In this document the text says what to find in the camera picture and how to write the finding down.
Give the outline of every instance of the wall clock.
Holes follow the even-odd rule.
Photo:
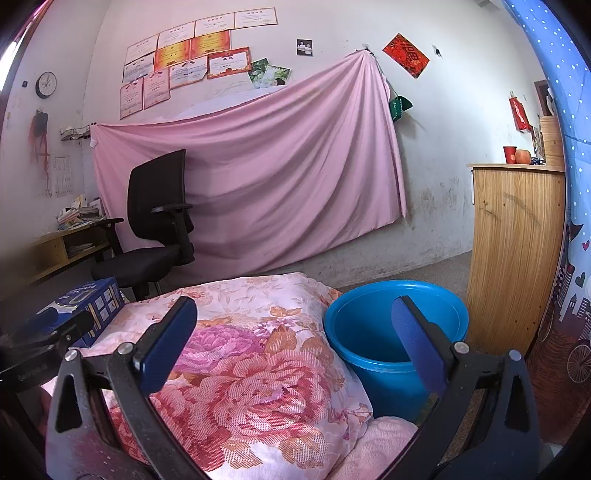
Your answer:
[[[37,79],[35,91],[39,98],[49,98],[57,88],[57,78],[52,72],[42,73]]]

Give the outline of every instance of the floral quilt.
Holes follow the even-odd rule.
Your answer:
[[[239,278],[131,303],[83,354],[135,342],[180,296],[197,328],[151,401],[212,479],[324,479],[363,436],[372,409],[327,343],[322,319],[339,292],[303,274]],[[145,461],[114,395],[126,451]]]

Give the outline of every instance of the wooden desk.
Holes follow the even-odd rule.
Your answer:
[[[89,243],[94,246],[68,257],[69,246]],[[44,235],[0,265],[0,300],[27,286],[49,280],[110,248],[105,231],[93,225]]]
[[[563,241],[564,168],[469,164],[475,225],[467,339],[525,354],[544,314]]]

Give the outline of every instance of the red cup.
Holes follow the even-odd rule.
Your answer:
[[[505,150],[505,161],[507,163],[517,163],[515,160],[515,152],[517,151],[517,147],[503,147]]]

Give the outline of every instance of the pink fleece blanket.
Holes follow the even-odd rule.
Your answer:
[[[182,267],[182,281],[234,278],[311,257],[406,214],[388,99],[375,59],[360,51],[220,112],[95,125],[101,198],[111,217],[126,218],[131,170],[185,148],[196,261]],[[150,245],[127,223],[117,228],[124,250]]]

